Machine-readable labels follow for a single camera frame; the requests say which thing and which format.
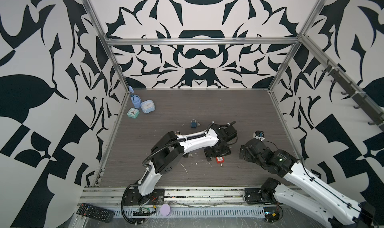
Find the wall hook rack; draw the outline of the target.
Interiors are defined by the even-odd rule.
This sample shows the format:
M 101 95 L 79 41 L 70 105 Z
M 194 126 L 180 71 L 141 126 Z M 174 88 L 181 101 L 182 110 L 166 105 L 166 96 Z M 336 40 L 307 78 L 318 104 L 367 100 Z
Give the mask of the wall hook rack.
M 366 115 L 371 119 L 368 122 L 369 126 L 377 126 L 384 131 L 384 110 L 363 91 L 344 71 L 342 68 L 331 63 L 330 59 L 326 61 L 327 67 L 322 70 L 322 73 L 328 73 L 331 77 L 332 84 L 338 84 L 343 91 L 341 94 L 354 100 L 356 105 L 354 109 L 363 110 Z

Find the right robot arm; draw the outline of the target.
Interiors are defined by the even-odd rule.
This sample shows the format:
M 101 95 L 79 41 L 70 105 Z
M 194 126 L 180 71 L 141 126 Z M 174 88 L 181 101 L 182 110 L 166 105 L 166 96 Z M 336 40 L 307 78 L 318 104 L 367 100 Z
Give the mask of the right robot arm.
M 284 204 L 326 228 L 374 226 L 376 209 L 372 205 L 367 202 L 359 203 L 338 192 L 286 151 L 272 151 L 261 139 L 253 138 L 241 146 L 240 159 L 259 165 L 305 192 L 302 195 L 280 181 L 268 178 L 258 189 L 245 189 L 247 204 Z

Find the blue pen holder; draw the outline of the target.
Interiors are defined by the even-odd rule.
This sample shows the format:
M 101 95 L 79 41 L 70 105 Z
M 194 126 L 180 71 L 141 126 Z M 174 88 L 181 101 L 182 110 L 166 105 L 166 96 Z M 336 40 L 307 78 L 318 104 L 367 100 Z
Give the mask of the blue pen holder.
M 140 96 L 135 94 L 135 91 L 132 88 L 132 86 L 128 86 L 128 88 L 129 88 L 129 91 L 130 91 L 130 94 L 131 94 L 130 97 L 131 97 L 131 101 L 132 101 L 134 107 L 136 109 L 139 109 L 141 107 L 141 103 L 142 103 L 142 100 L 141 100 Z

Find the green circuit board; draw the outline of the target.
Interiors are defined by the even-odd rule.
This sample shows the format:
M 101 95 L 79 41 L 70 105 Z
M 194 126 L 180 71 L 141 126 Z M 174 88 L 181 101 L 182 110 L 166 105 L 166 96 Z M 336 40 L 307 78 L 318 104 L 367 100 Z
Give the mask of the green circuit board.
M 153 209 L 139 208 L 137 211 L 133 211 L 133 216 L 150 216 L 157 212 L 157 208 L 154 206 Z

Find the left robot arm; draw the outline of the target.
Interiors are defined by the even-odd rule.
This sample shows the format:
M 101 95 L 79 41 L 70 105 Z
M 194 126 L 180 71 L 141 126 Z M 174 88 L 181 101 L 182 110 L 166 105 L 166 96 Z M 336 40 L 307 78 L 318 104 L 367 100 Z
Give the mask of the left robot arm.
M 211 122 L 208 127 L 197 133 L 181 135 L 175 132 L 166 133 L 151 149 L 142 162 L 146 172 L 141 179 L 129 185 L 122 196 L 121 212 L 123 219 L 131 225 L 140 225 L 146 218 L 157 211 L 156 202 L 163 195 L 162 191 L 155 191 L 155 186 L 161 177 L 172 171 L 183 157 L 192 152 L 203 149 L 207 161 L 228 156 L 232 153 L 230 146 L 238 140 L 237 130 L 233 121 L 225 125 Z M 150 203 L 154 210 L 139 212 L 143 218 L 128 217 L 125 206 L 146 205 Z

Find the purple round disc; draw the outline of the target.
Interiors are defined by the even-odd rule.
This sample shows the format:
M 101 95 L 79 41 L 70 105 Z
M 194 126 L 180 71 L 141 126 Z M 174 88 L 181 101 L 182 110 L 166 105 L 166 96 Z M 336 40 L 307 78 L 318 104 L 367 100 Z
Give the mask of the purple round disc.
M 160 214 L 163 217 L 168 217 L 172 214 L 172 207 L 169 204 L 163 204 L 160 208 Z

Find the aluminium frame corner post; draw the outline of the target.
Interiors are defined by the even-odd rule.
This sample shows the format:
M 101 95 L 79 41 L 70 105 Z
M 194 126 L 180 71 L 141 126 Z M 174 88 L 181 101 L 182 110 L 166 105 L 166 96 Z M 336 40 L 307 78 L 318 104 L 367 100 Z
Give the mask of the aluminium frame corner post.
M 102 46 L 108 56 L 108 58 L 111 60 L 112 62 L 112 65 L 113 65 L 113 68 L 119 78 L 119 81 L 121 82 L 121 84 L 123 85 L 125 91 L 127 94 L 130 93 L 129 91 L 129 88 L 128 88 L 128 83 L 127 83 L 127 80 L 125 78 L 125 76 L 123 75 L 123 72 L 122 72 L 122 69 L 114 55 L 114 53 L 112 52 L 110 46 L 108 45 L 107 43 L 107 39 L 105 37 L 105 33 L 103 31 L 103 28 L 102 28 L 102 25 L 100 23 L 100 21 L 98 20 L 97 18 L 97 14 L 94 10 L 94 7 L 91 3 L 91 0 L 81 0 L 82 3 L 83 3 L 83 6 L 87 12 L 87 14 L 89 15 L 90 19 L 91 19 L 91 22 L 96 30 L 96 34 L 98 35 L 101 43 L 102 43 Z

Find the red safety padlock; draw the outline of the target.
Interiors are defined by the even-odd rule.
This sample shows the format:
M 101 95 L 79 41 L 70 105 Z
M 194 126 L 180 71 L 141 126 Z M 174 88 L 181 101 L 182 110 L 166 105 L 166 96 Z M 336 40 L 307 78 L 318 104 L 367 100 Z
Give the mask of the red safety padlock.
M 223 157 L 216 157 L 216 162 L 222 167 L 225 160 Z

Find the light blue alarm clock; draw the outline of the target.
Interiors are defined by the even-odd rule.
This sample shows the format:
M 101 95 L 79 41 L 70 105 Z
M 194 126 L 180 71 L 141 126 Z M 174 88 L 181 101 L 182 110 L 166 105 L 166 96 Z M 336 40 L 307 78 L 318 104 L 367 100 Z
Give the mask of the light blue alarm clock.
M 146 100 L 141 103 L 141 109 L 144 114 L 148 114 L 153 112 L 156 109 L 156 106 L 152 100 Z

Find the right electronics board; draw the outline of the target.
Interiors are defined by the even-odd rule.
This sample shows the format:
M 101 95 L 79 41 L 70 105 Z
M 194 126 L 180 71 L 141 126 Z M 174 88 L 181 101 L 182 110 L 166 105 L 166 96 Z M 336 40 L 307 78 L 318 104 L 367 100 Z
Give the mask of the right electronics board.
M 264 207 L 265 221 L 269 224 L 274 224 L 281 220 L 284 216 L 284 210 L 281 206 Z

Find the black remote control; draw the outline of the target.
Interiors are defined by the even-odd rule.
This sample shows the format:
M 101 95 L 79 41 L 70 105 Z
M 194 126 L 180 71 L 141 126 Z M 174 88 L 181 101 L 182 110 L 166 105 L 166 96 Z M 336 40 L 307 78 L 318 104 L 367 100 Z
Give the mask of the black remote control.
M 114 218 L 113 211 L 96 207 L 87 203 L 81 203 L 76 214 L 104 223 L 109 223 Z

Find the green small clock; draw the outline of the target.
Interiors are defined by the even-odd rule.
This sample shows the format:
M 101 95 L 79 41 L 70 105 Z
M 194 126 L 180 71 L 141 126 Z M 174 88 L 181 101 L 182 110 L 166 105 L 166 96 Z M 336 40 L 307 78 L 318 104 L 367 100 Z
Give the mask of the green small clock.
M 140 111 L 136 108 L 130 108 L 129 111 L 127 112 L 127 116 L 133 119 L 136 119 L 139 114 L 140 114 Z

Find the blue padlock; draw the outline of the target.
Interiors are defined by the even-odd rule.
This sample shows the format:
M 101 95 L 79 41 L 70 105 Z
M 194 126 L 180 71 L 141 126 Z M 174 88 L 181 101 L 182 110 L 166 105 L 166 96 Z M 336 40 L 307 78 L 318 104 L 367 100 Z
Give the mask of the blue padlock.
M 194 129 L 194 128 L 197 128 L 199 126 L 200 126 L 200 123 L 196 119 L 191 120 L 191 125 L 190 125 L 191 128 Z

